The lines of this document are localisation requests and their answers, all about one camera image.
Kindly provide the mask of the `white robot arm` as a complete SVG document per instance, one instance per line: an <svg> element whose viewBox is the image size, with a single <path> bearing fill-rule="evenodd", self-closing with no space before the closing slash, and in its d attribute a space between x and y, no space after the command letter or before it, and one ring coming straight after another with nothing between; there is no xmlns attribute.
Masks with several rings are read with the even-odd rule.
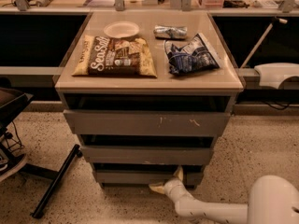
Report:
<svg viewBox="0 0 299 224"><path fill-rule="evenodd" d="M149 188L166 195L176 213L191 224L199 224L200 218L218 224L299 224L299 190L282 177L258 178L246 204L199 201L186 190L182 180L183 169L179 166L169 180L149 184Z"/></svg>

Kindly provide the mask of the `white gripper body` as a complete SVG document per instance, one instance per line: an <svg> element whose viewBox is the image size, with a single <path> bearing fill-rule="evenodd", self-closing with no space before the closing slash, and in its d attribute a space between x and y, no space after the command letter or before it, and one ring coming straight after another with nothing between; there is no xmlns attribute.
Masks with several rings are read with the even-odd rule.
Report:
<svg viewBox="0 0 299 224"><path fill-rule="evenodd" d="M164 184L164 193L172 202L177 202L187 190L180 179L172 178Z"/></svg>

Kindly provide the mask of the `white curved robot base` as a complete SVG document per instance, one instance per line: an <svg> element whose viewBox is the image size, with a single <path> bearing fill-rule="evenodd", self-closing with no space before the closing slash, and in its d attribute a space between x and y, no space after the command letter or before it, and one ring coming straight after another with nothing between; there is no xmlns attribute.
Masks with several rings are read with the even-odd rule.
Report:
<svg viewBox="0 0 299 224"><path fill-rule="evenodd" d="M265 63L256 65L254 70L259 74L261 87L278 89L291 77L299 77L298 63Z"/></svg>

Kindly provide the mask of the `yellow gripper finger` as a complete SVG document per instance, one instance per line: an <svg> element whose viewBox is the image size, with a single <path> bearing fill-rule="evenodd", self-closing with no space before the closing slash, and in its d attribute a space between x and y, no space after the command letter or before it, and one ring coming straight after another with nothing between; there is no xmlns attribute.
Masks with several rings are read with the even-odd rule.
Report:
<svg viewBox="0 0 299 224"><path fill-rule="evenodd" d="M177 168L177 170L174 172L174 177L178 178L180 181L182 181L183 180L183 176L184 176L184 174L183 174L183 168L181 166L179 166Z"/></svg>
<svg viewBox="0 0 299 224"><path fill-rule="evenodd" d="M149 184L149 188L154 192L164 194L164 185L162 183Z"/></svg>

